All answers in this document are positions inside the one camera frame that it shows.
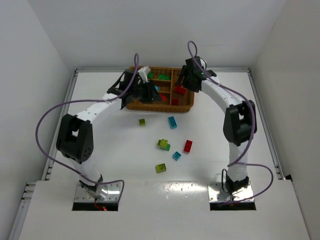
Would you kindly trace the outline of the red base lego brick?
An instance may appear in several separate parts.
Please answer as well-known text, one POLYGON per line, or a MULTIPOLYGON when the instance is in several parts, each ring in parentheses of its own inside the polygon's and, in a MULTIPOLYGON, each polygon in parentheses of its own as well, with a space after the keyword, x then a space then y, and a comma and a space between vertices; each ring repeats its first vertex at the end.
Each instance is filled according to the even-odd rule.
POLYGON ((160 97, 161 97, 163 102, 165 102, 167 100, 167 97, 165 95, 163 95, 163 94, 160 94, 160 97))

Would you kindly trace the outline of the small lime lego brick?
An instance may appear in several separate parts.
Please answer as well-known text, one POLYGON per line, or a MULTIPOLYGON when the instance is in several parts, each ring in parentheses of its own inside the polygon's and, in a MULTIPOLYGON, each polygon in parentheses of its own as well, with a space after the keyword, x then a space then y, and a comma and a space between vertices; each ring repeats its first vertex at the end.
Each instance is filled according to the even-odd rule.
POLYGON ((140 126, 145 126, 146 125, 146 120, 144 118, 139 119, 139 125, 140 126))

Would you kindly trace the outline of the small red lego brick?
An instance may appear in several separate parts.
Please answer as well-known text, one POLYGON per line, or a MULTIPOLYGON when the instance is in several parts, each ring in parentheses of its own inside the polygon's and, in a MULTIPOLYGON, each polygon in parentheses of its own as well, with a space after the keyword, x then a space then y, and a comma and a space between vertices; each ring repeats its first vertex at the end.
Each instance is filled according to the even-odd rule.
POLYGON ((183 88, 183 87, 181 87, 181 86, 175 86, 175 87, 174 87, 174 92, 175 92, 176 94, 178 94, 178 95, 184 96, 184 95, 186 94, 186 92, 187 92, 187 89, 186 89, 186 88, 183 88))

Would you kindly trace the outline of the dark green lego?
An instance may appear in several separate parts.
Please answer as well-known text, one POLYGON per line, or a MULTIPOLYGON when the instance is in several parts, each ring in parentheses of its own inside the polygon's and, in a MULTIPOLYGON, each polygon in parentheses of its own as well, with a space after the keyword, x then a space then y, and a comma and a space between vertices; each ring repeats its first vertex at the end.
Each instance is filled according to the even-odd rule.
POLYGON ((158 80, 162 80, 162 81, 170 81, 171 80, 171 77, 169 75, 166 75, 166 74, 160 74, 157 78, 158 80))

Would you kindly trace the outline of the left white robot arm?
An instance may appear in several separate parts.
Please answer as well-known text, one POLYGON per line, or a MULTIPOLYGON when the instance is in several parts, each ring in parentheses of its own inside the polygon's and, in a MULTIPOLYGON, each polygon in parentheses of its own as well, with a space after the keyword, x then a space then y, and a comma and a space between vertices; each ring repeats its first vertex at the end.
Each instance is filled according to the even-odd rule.
POLYGON ((93 128, 135 99, 142 103, 161 101, 153 81, 148 79, 150 71, 148 66, 137 71, 125 70, 100 101, 75 115, 67 113, 62 117, 56 149, 70 159, 80 173, 80 185, 88 194, 97 196, 103 188, 103 176, 91 159, 94 151, 93 128))

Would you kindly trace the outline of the red rounded lego brick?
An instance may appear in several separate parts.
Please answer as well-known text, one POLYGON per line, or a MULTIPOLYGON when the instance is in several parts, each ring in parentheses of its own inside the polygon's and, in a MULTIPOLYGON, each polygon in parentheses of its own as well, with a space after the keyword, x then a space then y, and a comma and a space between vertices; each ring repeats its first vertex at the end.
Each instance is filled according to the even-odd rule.
POLYGON ((173 105, 173 106, 178 106, 178 105, 179 105, 179 100, 178 100, 177 98, 173 98, 173 99, 171 100, 171 105, 173 105))

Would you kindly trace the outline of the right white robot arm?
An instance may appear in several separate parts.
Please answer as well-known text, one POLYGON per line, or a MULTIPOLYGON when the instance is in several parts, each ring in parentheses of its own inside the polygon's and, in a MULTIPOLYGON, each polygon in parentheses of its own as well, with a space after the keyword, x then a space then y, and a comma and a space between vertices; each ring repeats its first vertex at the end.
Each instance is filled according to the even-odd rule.
POLYGON ((208 95, 224 113, 223 134, 229 142, 229 164, 224 190, 228 194, 249 184, 247 171, 248 150, 257 132, 256 110, 253 101, 223 86, 215 72, 203 71, 199 56, 185 60, 176 85, 208 95))

